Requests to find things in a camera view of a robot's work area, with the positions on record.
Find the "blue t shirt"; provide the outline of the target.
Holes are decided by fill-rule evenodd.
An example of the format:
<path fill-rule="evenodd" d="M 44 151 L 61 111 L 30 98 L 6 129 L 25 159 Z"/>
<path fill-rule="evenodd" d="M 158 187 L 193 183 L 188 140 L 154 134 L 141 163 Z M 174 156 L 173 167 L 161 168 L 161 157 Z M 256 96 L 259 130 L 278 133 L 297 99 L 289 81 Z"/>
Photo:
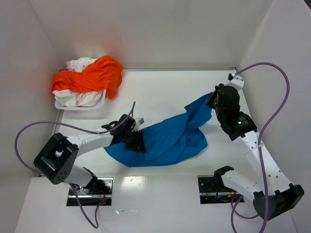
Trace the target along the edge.
<path fill-rule="evenodd" d="M 144 128 L 145 152 L 129 150 L 125 143 L 106 147 L 105 151 L 128 167 L 169 166 L 197 156 L 208 146 L 199 129 L 211 119 L 208 98 L 205 94 L 186 105 L 185 113 Z"/>

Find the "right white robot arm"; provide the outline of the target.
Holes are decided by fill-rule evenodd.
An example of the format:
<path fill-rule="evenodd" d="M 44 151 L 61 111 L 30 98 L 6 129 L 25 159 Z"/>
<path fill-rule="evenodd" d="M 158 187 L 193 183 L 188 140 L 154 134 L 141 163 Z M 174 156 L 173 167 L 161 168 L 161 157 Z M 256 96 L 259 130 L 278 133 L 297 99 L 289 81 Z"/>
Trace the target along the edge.
<path fill-rule="evenodd" d="M 293 184 L 278 167 L 251 117 L 240 111 L 240 96 L 235 86 L 219 84 L 211 92 L 207 106 L 216 112 L 223 131 L 242 151 L 258 182 L 241 175 L 230 166 L 214 171 L 217 191 L 231 188 L 252 201 L 257 214 L 271 220 L 293 209 L 304 196 L 301 185 Z"/>

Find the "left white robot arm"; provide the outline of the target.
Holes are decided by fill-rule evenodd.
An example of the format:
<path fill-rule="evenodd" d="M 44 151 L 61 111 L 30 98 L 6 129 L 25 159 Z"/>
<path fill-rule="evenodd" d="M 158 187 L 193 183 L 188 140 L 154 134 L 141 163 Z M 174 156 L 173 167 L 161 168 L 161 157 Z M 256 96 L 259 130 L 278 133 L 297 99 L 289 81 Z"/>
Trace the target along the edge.
<path fill-rule="evenodd" d="M 143 123 L 142 117 L 124 114 L 118 121 L 102 125 L 95 133 L 75 136 L 55 133 L 34 159 L 34 166 L 52 184 L 66 182 L 92 192 L 100 186 L 98 177 L 88 168 L 75 165 L 75 160 L 87 152 L 119 143 L 124 143 L 130 151 L 145 152 L 143 131 L 140 130 Z"/>

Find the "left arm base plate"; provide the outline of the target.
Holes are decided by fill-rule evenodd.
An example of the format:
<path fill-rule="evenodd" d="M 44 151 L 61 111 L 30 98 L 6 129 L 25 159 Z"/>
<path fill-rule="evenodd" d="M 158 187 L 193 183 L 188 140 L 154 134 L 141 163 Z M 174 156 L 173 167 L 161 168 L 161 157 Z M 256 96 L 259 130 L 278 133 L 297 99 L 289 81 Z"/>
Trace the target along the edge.
<path fill-rule="evenodd" d="M 74 189 L 71 187 L 69 188 L 66 206 L 78 206 L 74 191 L 76 191 L 82 206 L 97 206 L 100 202 L 103 202 L 103 206 L 111 206 L 113 181 L 113 177 L 98 178 L 95 187 L 91 189 L 86 189 L 74 184 Z"/>

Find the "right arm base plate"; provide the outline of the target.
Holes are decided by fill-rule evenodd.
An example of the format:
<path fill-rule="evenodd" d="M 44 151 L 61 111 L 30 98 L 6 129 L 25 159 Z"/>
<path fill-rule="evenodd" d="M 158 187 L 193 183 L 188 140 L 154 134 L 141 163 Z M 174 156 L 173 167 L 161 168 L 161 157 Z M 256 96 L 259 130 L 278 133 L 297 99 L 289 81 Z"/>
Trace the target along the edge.
<path fill-rule="evenodd" d="M 219 188 L 212 175 L 198 176 L 198 188 L 201 204 L 222 204 L 236 202 L 239 193 L 231 188 Z"/>

